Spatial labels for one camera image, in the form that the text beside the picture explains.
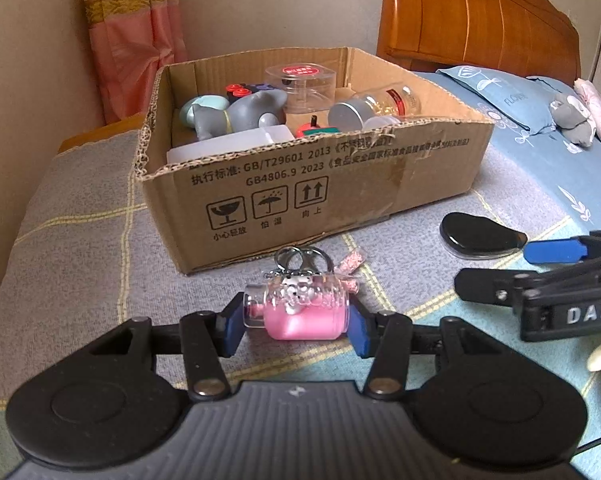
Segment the pink keychain bottle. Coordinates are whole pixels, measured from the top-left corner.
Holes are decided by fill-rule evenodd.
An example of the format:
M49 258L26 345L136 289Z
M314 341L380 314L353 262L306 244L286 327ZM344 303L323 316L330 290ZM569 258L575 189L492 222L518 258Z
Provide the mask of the pink keychain bottle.
M359 291L355 272L365 263L354 249L340 261L314 246L286 246L274 255L265 281L244 290L243 318L283 341L335 340L347 332L350 297Z

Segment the clear plastic jar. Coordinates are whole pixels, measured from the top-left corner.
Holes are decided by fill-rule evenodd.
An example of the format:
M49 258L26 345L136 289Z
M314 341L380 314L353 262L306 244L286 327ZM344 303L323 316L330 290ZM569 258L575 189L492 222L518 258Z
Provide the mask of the clear plastic jar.
M396 116L379 115L379 116L373 116L373 117L370 117L369 119L366 119L366 121L363 124L363 128L364 129L377 129L377 128L383 128L386 126L399 125L400 123L401 123L401 119Z

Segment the bottle of golden capsules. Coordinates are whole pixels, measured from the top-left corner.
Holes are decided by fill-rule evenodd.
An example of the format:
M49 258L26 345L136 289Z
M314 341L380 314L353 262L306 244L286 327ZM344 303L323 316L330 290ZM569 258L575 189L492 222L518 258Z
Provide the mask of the bottle of golden capsules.
M421 100L414 90L403 82L394 82L336 102L329 109L327 123L339 131L357 131L375 117L401 120L421 114L421 108Z

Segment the clear box red label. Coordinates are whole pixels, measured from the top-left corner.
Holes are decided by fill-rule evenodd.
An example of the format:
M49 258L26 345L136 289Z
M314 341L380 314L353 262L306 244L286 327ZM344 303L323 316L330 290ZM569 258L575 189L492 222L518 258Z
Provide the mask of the clear box red label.
M266 83L287 94L287 114L309 114L328 110L335 99L337 73L315 63L270 66Z

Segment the white plastic box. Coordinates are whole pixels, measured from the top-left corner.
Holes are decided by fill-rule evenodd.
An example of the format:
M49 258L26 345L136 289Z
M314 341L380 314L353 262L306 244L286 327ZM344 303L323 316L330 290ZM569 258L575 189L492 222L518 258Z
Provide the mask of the white plastic box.
M287 125L255 128L171 148L167 152L167 162L168 164L180 164L180 162L203 157L247 151L293 140L293 133L287 128Z

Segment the grey elephant toy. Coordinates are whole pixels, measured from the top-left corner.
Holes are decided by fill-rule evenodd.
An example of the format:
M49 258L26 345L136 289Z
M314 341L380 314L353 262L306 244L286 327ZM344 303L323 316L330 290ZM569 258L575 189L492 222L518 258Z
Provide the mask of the grey elephant toy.
M240 131L283 125L287 94L276 89L244 96L225 110L194 104L193 129L198 141Z

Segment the red small toy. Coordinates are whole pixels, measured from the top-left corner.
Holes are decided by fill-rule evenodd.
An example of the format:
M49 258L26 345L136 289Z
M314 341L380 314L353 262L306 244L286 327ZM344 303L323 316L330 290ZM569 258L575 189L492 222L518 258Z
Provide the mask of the red small toy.
M253 93L250 88L244 86L244 84L228 84L226 87L227 99L233 103L238 99L244 98L244 96L249 96Z

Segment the black glossy oval object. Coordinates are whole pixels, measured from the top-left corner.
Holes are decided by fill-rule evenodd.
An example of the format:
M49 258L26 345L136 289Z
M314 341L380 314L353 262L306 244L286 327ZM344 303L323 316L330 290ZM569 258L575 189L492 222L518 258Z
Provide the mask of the black glossy oval object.
M439 233L451 252L464 259L497 259L515 254L528 243L521 231L459 211L442 218Z

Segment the blue floral bedding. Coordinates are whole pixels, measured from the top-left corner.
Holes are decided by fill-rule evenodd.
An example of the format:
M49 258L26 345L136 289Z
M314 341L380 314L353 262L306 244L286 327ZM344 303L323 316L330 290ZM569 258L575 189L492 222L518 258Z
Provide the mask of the blue floral bedding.
M524 78L459 65L419 73L494 121L490 145L561 203L585 231L601 230L601 141L573 144L550 110L559 94L575 92L546 76Z

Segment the grey plush toy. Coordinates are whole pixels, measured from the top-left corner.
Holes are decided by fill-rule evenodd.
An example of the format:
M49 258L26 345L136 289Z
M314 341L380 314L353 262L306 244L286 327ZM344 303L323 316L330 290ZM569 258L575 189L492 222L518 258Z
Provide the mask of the grey plush toy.
M556 93L550 112L558 130L572 144L589 148L596 134L591 112L575 96Z

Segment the pink fabric on bed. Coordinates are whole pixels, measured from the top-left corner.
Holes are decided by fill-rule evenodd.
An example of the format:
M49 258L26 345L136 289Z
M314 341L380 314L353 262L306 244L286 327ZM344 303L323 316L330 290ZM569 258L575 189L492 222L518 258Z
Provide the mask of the pink fabric on bed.
M576 92L581 97L582 101L585 102L585 106L588 107L594 122L596 124L597 136L601 139L601 95L596 90L594 84L591 81L584 79L576 79L573 84Z

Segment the checked table cloth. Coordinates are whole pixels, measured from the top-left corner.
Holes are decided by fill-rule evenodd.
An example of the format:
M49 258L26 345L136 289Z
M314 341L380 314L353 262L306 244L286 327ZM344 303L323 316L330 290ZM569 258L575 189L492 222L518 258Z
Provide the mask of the checked table cloth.
M27 207L0 286L0 478L20 460L4 409L26 379L130 316L169 324L195 309L218 310L270 269L262 258L179 273L132 179L136 144L130 132L58 155ZM421 323L459 315L518 347L508 310L454 295L462 261L439 234L451 211L492 218L534 240L601 230L601 146L582 151L557 136L525 141L499 131L467 194L321 244L335 260L363 252L358 277L370 309Z

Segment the cardboard box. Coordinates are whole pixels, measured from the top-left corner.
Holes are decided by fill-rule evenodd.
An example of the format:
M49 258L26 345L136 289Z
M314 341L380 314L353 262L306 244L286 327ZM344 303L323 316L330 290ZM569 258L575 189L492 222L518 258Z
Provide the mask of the cardboard box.
M403 82L421 113L375 130L311 134L168 162L170 150L193 139L178 117L188 99L263 81L272 66L308 62L334 70L342 96ZM360 49L246 51L158 71L139 134L136 176L169 256L189 274L463 194L493 128L438 84Z

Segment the wooden headboard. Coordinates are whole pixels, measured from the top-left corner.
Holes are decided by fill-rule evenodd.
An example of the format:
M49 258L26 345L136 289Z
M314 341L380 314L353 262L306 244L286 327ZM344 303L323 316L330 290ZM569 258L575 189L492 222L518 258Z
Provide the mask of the wooden headboard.
M383 0L377 56L409 70L474 65L566 84L579 35L550 0Z

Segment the pink curtain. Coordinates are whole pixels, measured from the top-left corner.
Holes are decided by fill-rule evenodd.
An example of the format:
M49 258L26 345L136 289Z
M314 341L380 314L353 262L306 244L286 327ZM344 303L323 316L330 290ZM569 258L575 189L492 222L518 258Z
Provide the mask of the pink curtain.
M186 59L179 0L84 0L91 50L111 124L143 113L160 67Z

